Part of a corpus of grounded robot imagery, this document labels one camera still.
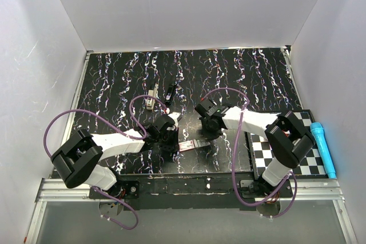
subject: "metal bracket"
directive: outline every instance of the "metal bracket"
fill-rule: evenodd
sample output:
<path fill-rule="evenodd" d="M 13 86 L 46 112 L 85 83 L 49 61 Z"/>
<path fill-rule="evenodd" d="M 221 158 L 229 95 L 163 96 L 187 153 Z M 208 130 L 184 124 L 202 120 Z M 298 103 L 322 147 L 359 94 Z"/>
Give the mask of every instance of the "metal bracket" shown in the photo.
<path fill-rule="evenodd" d="M 337 212 L 339 223 L 341 224 L 343 235 L 346 243 L 354 244 L 358 243 L 355 232 L 353 231 L 352 224 L 349 220 L 344 201 L 333 200 L 334 207 Z"/>

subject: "cable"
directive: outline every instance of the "cable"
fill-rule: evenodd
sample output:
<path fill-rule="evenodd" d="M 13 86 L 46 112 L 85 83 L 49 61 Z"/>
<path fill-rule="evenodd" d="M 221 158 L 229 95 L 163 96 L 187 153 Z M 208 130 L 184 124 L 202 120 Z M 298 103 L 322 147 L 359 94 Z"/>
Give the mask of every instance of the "cable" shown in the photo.
<path fill-rule="evenodd" d="M 116 220 L 114 218 L 109 217 L 106 214 L 102 214 L 102 216 L 104 218 L 106 218 L 107 220 L 111 220 L 112 222 L 116 223 L 117 225 L 120 225 L 122 228 L 124 228 L 126 230 L 132 230 L 132 229 L 135 229 L 136 228 L 136 226 L 138 225 L 138 215 L 137 215 L 136 211 L 130 205 L 128 205 L 126 202 L 123 202 L 122 200 L 120 200 L 120 199 L 118 199 L 116 197 L 112 197 L 111 195 L 104 193 L 102 190 L 98 189 L 95 186 L 93 186 L 91 188 L 94 191 L 96 191 L 97 193 L 100 193 L 101 195 L 104 195 L 105 197 L 107 197 L 109 199 L 113 199 L 116 202 L 118 202 L 118 203 L 124 205 L 125 207 L 127 207 L 134 214 L 134 216 L 136 217 L 136 223 L 132 227 L 129 227 L 129 226 L 126 226 L 126 225 L 122 224 L 120 221 L 118 221 L 118 220 Z"/>
<path fill-rule="evenodd" d="M 163 108 L 164 110 L 166 110 L 166 106 L 164 103 L 162 103 L 159 99 L 155 98 L 155 97 L 152 97 L 150 95 L 139 95 L 135 98 L 133 98 L 130 102 L 130 105 L 129 105 L 129 110 L 130 110 L 130 115 L 131 115 L 131 118 L 134 122 L 136 122 L 137 126 L 141 128 L 141 130 L 144 132 L 144 135 L 142 137 L 134 137 L 134 136 L 131 136 L 131 135 L 127 135 L 125 134 L 123 131 L 121 131 L 119 128 L 115 127 L 113 124 L 111 124 L 110 122 L 108 122 L 106 119 L 102 118 L 101 116 L 97 115 L 96 113 L 93 113 L 92 111 L 88 111 L 88 110 L 82 110 L 82 109 L 74 109 L 74 110 L 68 110 L 68 111 L 64 111 L 62 113 L 60 113 L 59 115 L 57 115 L 54 119 L 51 120 L 51 122 L 49 123 L 49 125 L 47 126 L 46 130 L 45 130 L 45 134 L 43 135 L 43 147 L 45 148 L 45 151 L 46 151 L 46 154 L 49 156 L 49 158 L 52 157 L 49 149 L 47 148 L 47 135 L 48 135 L 48 132 L 50 131 L 50 128 L 51 126 L 53 125 L 53 123 L 60 117 L 62 117 L 63 115 L 65 114 L 69 114 L 69 113 L 86 113 L 86 114 L 90 114 L 91 116 L 93 117 L 96 117 L 98 118 L 99 120 L 101 120 L 102 122 L 104 122 L 107 126 L 111 127 L 113 130 L 115 130 L 116 132 L 118 132 L 119 134 L 122 134 L 124 135 L 125 137 L 129 137 L 131 139 L 144 139 L 146 138 L 147 136 L 147 132 L 145 130 L 145 128 L 139 123 L 139 121 L 137 121 L 136 117 L 133 115 L 133 112 L 132 112 L 132 106 L 133 106 L 133 102 L 136 100 L 136 99 L 139 99 L 139 98 L 151 98 L 151 99 L 154 99 L 156 100 Z M 98 189 L 97 187 L 95 186 L 92 186 L 91 187 L 93 190 L 95 190 L 96 192 L 100 193 L 101 195 L 104 195 L 105 197 L 109 198 L 109 199 L 112 199 L 122 205 L 124 205 L 125 207 L 127 207 L 128 209 L 130 209 L 132 211 L 132 213 L 134 214 L 134 216 L 136 217 L 136 223 L 132 226 L 132 227 L 129 227 L 127 225 L 124 225 L 122 224 L 121 222 L 119 222 L 118 220 L 114 219 L 114 218 L 110 218 L 108 215 L 102 215 L 104 218 L 106 218 L 107 220 L 111 220 L 113 221 L 114 223 L 120 225 L 122 228 L 124 229 L 127 229 L 127 230 L 132 230 L 134 228 L 136 228 L 136 226 L 138 225 L 138 215 L 136 213 L 136 211 L 130 206 L 128 205 L 126 202 L 123 202 L 122 200 L 116 198 L 116 197 L 112 197 L 111 195 L 109 194 L 106 194 L 104 193 L 102 190 Z"/>
<path fill-rule="evenodd" d="M 293 196 L 292 196 L 290 204 L 287 206 L 287 208 L 282 213 L 279 213 L 279 214 L 276 214 L 276 215 L 273 215 L 273 216 L 265 215 L 265 217 L 268 217 L 268 218 L 280 217 L 280 216 L 284 215 L 285 213 L 287 213 L 288 210 L 292 207 L 292 204 L 295 202 L 295 198 L 296 198 L 296 194 L 297 194 L 297 180 L 296 180 L 296 177 L 295 177 L 295 175 L 292 171 L 290 171 L 290 174 L 292 175 L 293 181 L 295 183 L 295 190 L 293 191 Z"/>
<path fill-rule="evenodd" d="M 210 92 L 208 92 L 204 97 L 203 99 L 205 99 L 206 97 L 208 97 L 211 93 L 215 92 L 215 91 L 218 91 L 218 90 L 230 90 L 230 91 L 235 91 L 239 94 L 241 94 L 244 98 L 245 98 L 245 103 L 243 105 L 243 107 L 241 108 L 242 112 L 240 114 L 240 121 L 239 121 L 239 125 L 238 125 L 238 130 L 237 130 L 237 133 L 236 133 L 236 137 L 235 137 L 235 142 L 234 142 L 234 150 L 233 150 L 233 157 L 232 157 L 232 164 L 231 164 L 231 176 L 232 176 L 232 183 L 233 183 L 233 188 L 234 188 L 234 193 L 236 195 L 236 198 L 239 200 L 239 202 L 241 204 L 243 204 L 244 206 L 249 206 L 249 207 L 256 207 L 256 206 L 259 206 L 261 205 L 262 203 L 266 202 L 269 198 L 273 197 L 281 188 L 282 186 L 284 185 L 284 183 L 286 182 L 286 180 L 288 179 L 288 175 L 285 176 L 282 181 L 280 182 L 280 184 L 277 185 L 277 187 L 274 189 L 273 192 L 271 192 L 268 196 L 266 196 L 264 199 L 262 199 L 261 201 L 258 201 L 258 202 L 254 202 L 254 203 L 247 203 L 245 202 L 239 192 L 238 192 L 238 188 L 236 186 L 236 179 L 235 179 L 235 159 L 236 159 L 236 153 L 237 153 L 237 145 L 238 145 L 238 140 L 239 140 L 239 135 L 240 135 L 240 132 L 241 132 L 241 125 L 242 125 L 242 118 L 243 118 L 243 115 L 244 115 L 244 110 L 245 108 L 249 105 L 249 98 L 241 91 L 239 90 L 236 90 L 236 89 L 233 89 L 233 88 L 228 88 L 228 87 L 222 87 L 222 88 L 217 88 L 217 89 L 214 89 Z M 291 203 L 290 205 L 286 208 L 286 210 L 284 212 L 282 212 L 281 214 L 278 214 L 278 215 L 275 215 L 274 217 L 280 217 L 281 215 L 283 215 L 284 213 L 286 213 L 290 207 L 292 206 L 293 204 L 293 201 L 295 201 L 295 196 L 296 196 L 296 193 L 297 193 L 297 182 L 296 182 L 296 179 L 295 179 L 295 175 L 293 174 L 293 172 L 290 171 L 290 173 L 292 174 L 292 176 L 294 177 L 294 180 L 295 180 L 295 192 L 294 192 L 294 196 L 292 197 L 292 200 L 291 200 Z"/>

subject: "black speckled tabletop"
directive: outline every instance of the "black speckled tabletop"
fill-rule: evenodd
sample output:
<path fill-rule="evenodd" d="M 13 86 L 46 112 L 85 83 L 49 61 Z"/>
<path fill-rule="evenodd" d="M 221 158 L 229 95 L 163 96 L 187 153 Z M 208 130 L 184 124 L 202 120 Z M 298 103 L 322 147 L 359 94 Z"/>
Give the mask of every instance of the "black speckled tabletop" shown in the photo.
<path fill-rule="evenodd" d="M 106 118 L 125 131 L 136 125 L 130 119 L 128 104 L 137 95 L 148 93 L 152 79 L 158 81 L 158 98 L 165 95 L 167 81 L 178 72 L 177 94 L 170 111 L 183 114 L 179 141 L 198 137 L 201 122 L 194 107 L 210 90 L 232 87 L 245 92 L 250 110 L 300 110 L 301 106 L 291 75 L 279 48 L 154 51 L 139 53 L 91 54 L 83 81 L 78 108 Z M 234 92 L 217 93 L 217 103 L 242 105 L 244 100 Z M 134 113 L 140 122 L 152 121 L 161 114 L 145 110 L 145 101 L 136 101 Z M 77 113 L 74 129 L 86 128 L 91 133 L 113 133 L 102 122 L 87 114 Z M 158 148 L 138 154 L 107 158 L 101 163 L 120 174 L 228 173 L 235 132 L 225 131 L 211 146 L 162 157 Z M 237 171 L 252 171 L 245 134 L 239 145 Z"/>

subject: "white panel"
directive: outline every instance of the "white panel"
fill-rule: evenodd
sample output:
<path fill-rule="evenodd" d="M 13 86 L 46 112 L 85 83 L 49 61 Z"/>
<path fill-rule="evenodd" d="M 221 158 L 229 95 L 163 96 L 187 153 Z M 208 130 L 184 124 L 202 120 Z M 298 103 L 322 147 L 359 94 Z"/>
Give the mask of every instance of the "white panel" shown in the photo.
<path fill-rule="evenodd" d="M 291 45 L 317 0 L 61 0 L 94 51 Z"/>
<path fill-rule="evenodd" d="M 319 0 L 291 53 L 301 100 L 324 126 L 359 243 L 366 243 L 365 3 Z"/>
<path fill-rule="evenodd" d="M 0 242 L 22 243 L 52 167 L 43 132 L 70 109 L 86 51 L 59 0 L 0 0 L 0 10 Z M 64 127 L 52 129 L 52 151 Z"/>

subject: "glass panel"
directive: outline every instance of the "glass panel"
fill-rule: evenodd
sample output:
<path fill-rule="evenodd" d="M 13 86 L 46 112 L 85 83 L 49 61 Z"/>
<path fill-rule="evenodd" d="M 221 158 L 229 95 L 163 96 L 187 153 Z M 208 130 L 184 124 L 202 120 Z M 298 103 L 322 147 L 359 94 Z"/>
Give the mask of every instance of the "glass panel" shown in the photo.
<path fill-rule="evenodd" d="M 138 214 L 140 224 L 127 231 L 102 219 L 98 202 L 48 202 L 37 243 L 345 243 L 332 201 L 296 201 L 272 221 L 236 209 Z M 129 212 L 117 219 L 134 222 Z"/>

